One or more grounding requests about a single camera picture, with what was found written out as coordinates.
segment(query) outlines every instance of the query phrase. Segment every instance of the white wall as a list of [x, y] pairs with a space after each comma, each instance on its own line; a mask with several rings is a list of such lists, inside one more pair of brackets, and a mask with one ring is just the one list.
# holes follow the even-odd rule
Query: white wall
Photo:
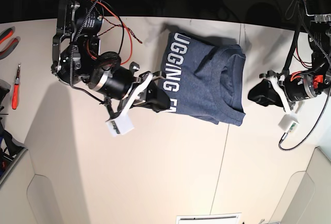
[[[318, 148], [307, 174], [309, 178], [303, 178], [282, 224], [331, 223], [331, 162]], [[314, 183], [313, 195], [310, 180]]]
[[34, 175], [30, 154], [26, 151], [0, 185], [0, 223], [37, 224], [26, 197]]

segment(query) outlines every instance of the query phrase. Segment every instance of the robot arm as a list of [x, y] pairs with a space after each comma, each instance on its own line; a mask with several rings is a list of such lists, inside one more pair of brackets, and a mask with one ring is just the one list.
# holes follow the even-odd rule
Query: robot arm
[[[110, 114], [111, 132], [125, 134], [132, 129], [132, 124], [119, 120], [124, 119], [130, 108], [145, 107], [160, 112], [169, 109], [170, 99], [156, 86], [155, 81], [164, 76], [161, 72], [152, 74], [148, 71], [136, 77], [137, 63], [132, 62], [126, 69], [121, 66], [118, 53], [111, 51], [100, 55], [98, 33], [103, 22], [103, 8], [96, 1], [59, 1], [51, 69], [62, 83], [84, 91], [104, 104]], [[70, 45], [61, 52], [62, 42], [66, 39], [70, 40]], [[80, 81], [104, 95], [104, 100], [75, 87]], [[117, 112], [111, 107], [111, 99], [120, 101]]]
[[[278, 79], [284, 76], [284, 80], [279, 80], [278, 84], [284, 90], [291, 107], [293, 107], [297, 101], [314, 98], [320, 95], [325, 89], [330, 88], [331, 82], [331, 61], [329, 58], [331, 0], [302, 0], [301, 5], [298, 5], [297, 12], [298, 24], [282, 72], [275, 73], [269, 71], [266, 74], [260, 75], [260, 78], [268, 78], [270, 75], [275, 75]], [[303, 12], [310, 18], [309, 28], [304, 22]], [[308, 33], [309, 45], [313, 51], [311, 55], [311, 68], [289, 74], [289, 67], [301, 26]], [[262, 81], [255, 86], [249, 92], [248, 99], [263, 106], [274, 104], [283, 107], [279, 95], [275, 93], [271, 84], [266, 81]]]

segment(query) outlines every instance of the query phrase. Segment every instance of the air vent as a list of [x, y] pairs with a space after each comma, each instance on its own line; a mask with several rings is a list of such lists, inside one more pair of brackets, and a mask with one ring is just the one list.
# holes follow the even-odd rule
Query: air vent
[[238, 224], [240, 213], [225, 215], [177, 216], [176, 224]]

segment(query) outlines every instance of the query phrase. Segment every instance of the red wire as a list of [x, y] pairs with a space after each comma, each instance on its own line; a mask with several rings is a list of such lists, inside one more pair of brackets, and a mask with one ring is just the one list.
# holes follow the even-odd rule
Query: red wire
[[[119, 18], [112, 12], [112, 11], [110, 11], [103, 3], [101, 3], [101, 2], [97, 2], [97, 4], [99, 4], [99, 5], [101, 5], [105, 10], [107, 10], [112, 16], [114, 16], [116, 19], [118, 19], [119, 20]], [[129, 39], [130, 39], [130, 56], [129, 56], [129, 58], [126, 60], [126, 61], [124, 61], [123, 63], [121, 63], [121, 65], [123, 65], [123, 64], [125, 64], [125, 63], [127, 63], [129, 60], [130, 60], [130, 58], [131, 58], [131, 56], [132, 56], [132, 39], [131, 39], [131, 35], [130, 35], [130, 32], [129, 32], [129, 30], [128, 30], [128, 27], [123, 23], [123, 26], [124, 26], [124, 28], [126, 29], [126, 32], [128, 33], [128, 35], [129, 35]]]
[[[109, 24], [114, 25], [113, 27], [116, 27], [116, 26], [122, 27], [121, 24], [114, 24], [114, 23], [110, 22], [107, 18], [105, 18], [103, 15], [101, 15], [101, 16], [102, 16], [103, 19], [105, 19]], [[142, 44], [143, 42], [142, 42], [140, 39], [138, 39], [138, 38], [136, 37], [136, 35], [134, 34], [134, 32], [133, 32], [129, 27], [128, 27], [128, 29], [129, 29], [129, 32], [130, 32], [130, 34], [132, 35], [132, 37], [135, 38], [140, 44]]]
[[296, 55], [298, 55], [298, 59], [300, 60], [300, 63], [306, 67], [311, 67], [310, 65], [307, 65], [307, 64], [311, 64], [309, 62], [304, 62], [300, 56], [299, 56], [299, 53], [298, 53], [298, 46], [295, 47], [295, 51], [296, 51]]
[[297, 71], [297, 72], [293, 73], [292, 76], [291, 76], [291, 81], [293, 81], [295, 78], [300, 77], [300, 76], [296, 77], [296, 75], [299, 74], [299, 73], [301, 73], [301, 71]]
[[92, 54], [91, 54], [91, 52], [89, 51], [89, 40], [86, 42], [86, 49], [87, 49], [87, 53], [91, 56], [91, 58], [93, 58], [94, 60], [96, 60], [97, 59], [97, 57], [96, 56], [93, 56]]

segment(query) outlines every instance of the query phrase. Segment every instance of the black cable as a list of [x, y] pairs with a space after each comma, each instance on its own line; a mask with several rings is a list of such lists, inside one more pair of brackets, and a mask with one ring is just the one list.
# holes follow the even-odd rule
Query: black cable
[[95, 65], [95, 69], [101, 68], [103, 66], [110, 66], [110, 69], [112, 69], [113, 67], [116, 68], [117, 65], [121, 64], [121, 58], [119, 57], [118, 53], [116, 52], [106, 52], [102, 55], [102, 59], [98, 59], [96, 60], [96, 65]]
[[110, 10], [118, 17], [118, 19], [121, 23], [121, 26], [122, 26], [122, 40], [121, 40], [121, 45], [119, 46], [119, 51], [118, 51], [118, 53], [120, 54], [120, 52], [122, 50], [122, 46], [123, 46], [123, 40], [124, 40], [124, 25], [123, 25], [123, 22], [122, 22], [121, 18], [119, 17], [119, 15], [114, 10], [114, 8], [109, 3], [105, 2], [105, 1], [102, 1], [102, 2], [110, 8]]
[[292, 147], [292, 148], [287, 148], [287, 149], [286, 149], [286, 148], [281, 147], [281, 144], [283, 143], [283, 141], [285, 140], [285, 138], [286, 138], [286, 136], [287, 136], [287, 135], [284, 134], [284, 135], [282, 136], [282, 138], [280, 139], [280, 141], [279, 141], [279, 144], [278, 144], [279, 149], [281, 149], [282, 151], [285, 151], [285, 152], [292, 151], [292, 150], [298, 148], [299, 146], [301, 146], [301, 145], [302, 145], [302, 144], [303, 144], [303, 143], [309, 138], [309, 136], [312, 134], [312, 132], [314, 132], [314, 130], [316, 129], [316, 126], [317, 126], [318, 123], [320, 122], [320, 120], [321, 120], [321, 118], [322, 118], [322, 116], [323, 116], [323, 114], [324, 114], [324, 112], [325, 112], [326, 106], [327, 106], [327, 104], [328, 104], [328, 102], [329, 102], [330, 96], [331, 96], [331, 87], [330, 87], [330, 89], [329, 89], [329, 93], [328, 93], [328, 95], [327, 95], [327, 97], [326, 97], [326, 101], [325, 101], [324, 107], [323, 107], [323, 109], [322, 109], [322, 112], [321, 112], [319, 118], [317, 119], [316, 123], [315, 123], [314, 126], [312, 127], [311, 131], [307, 134], [307, 136], [306, 136], [306, 137], [305, 137], [305, 138], [304, 138], [299, 144], [297, 144], [296, 146], [294, 146], [294, 147]]
[[292, 39], [292, 43], [291, 43], [291, 47], [288, 53], [288, 56], [286, 57], [286, 61], [282, 70], [282, 73], [285, 75], [288, 75], [289, 71], [290, 71], [290, 65], [292, 62], [292, 57], [296, 48], [296, 44], [298, 42], [298, 38], [299, 38], [299, 34], [300, 34], [300, 28], [301, 28], [301, 21], [297, 20], [296, 23], [296, 27], [294, 30], [294, 35], [293, 35], [293, 39]]
[[108, 8], [110, 8], [110, 10], [118, 17], [118, 19], [119, 19], [119, 21], [121, 23], [121, 26], [122, 26], [122, 39], [121, 39], [121, 45], [119, 46], [119, 51], [118, 51], [118, 53], [120, 54], [120, 52], [122, 50], [122, 46], [123, 46], [123, 41], [124, 41], [124, 25], [123, 25], [123, 21], [121, 20], [120, 16], [116, 13], [116, 11], [114, 10], [114, 8], [109, 3], [107, 3], [104, 0], [100, 0], [100, 2], [106, 4], [108, 6]]
[[85, 18], [79, 28], [79, 30], [75, 33], [73, 39], [72, 39], [72, 43], [70, 44], [71, 47], [70, 47], [70, 57], [69, 57], [69, 64], [70, 64], [70, 75], [69, 75], [69, 83], [70, 83], [70, 87], [73, 88], [73, 89], [77, 89], [79, 91], [82, 91], [86, 94], [88, 94], [89, 96], [91, 96], [92, 98], [94, 98], [95, 100], [97, 100], [98, 102], [100, 102], [101, 104], [104, 104], [105, 102], [100, 100], [99, 98], [97, 98], [96, 96], [92, 95], [90, 92], [82, 89], [82, 88], [79, 88], [79, 87], [75, 87], [72, 83], [72, 79], [73, 79], [73, 53], [74, 53], [74, 50], [75, 50], [75, 47], [76, 46], [76, 43], [78, 41], [78, 38], [79, 38], [79, 35], [82, 33], [83, 31], [83, 28], [87, 22], [87, 19], [89, 17], [89, 15], [91, 14], [92, 10], [94, 9], [94, 7], [97, 5], [97, 2], [99, 0], [95, 0], [93, 3], [92, 3], [92, 6], [90, 7], [90, 9], [88, 10], [88, 12], [86, 13], [85, 15]]
[[305, 64], [303, 64], [304, 62], [303, 62], [302, 60], [300, 60], [299, 58], [297, 58], [294, 54], [293, 54], [293, 57], [294, 57], [296, 60], [298, 60], [298, 61], [301, 63], [301, 65], [302, 65], [303, 67], [305, 67], [306, 69], [310, 69], [310, 68], [307, 67]]
[[305, 63], [305, 64], [312, 64], [312, 62], [304, 62], [301, 58], [300, 58], [300, 56], [299, 56], [299, 47], [298, 47], [298, 43], [296, 43], [296, 52], [297, 52], [297, 55], [298, 55], [298, 57], [299, 57], [299, 59], [303, 62], [303, 63]]
[[[287, 16], [288, 16], [288, 12], [290, 11], [291, 6], [293, 5], [294, 2], [295, 2], [295, 4], [294, 4], [294, 8], [293, 8], [292, 14], [291, 14], [290, 17], [287, 17]], [[299, 3], [298, 0], [297, 0], [297, 1], [295, 1], [295, 0], [292, 0], [292, 1], [291, 1], [291, 3], [289, 4], [289, 6], [288, 6], [288, 8], [287, 8], [287, 10], [285, 11], [285, 14], [284, 14], [285, 20], [289, 21], [289, 20], [291, 20], [291, 19], [293, 18], [293, 16], [295, 15], [295, 10], [296, 10], [296, 7], [295, 7], [295, 6], [296, 6], [298, 3]]]

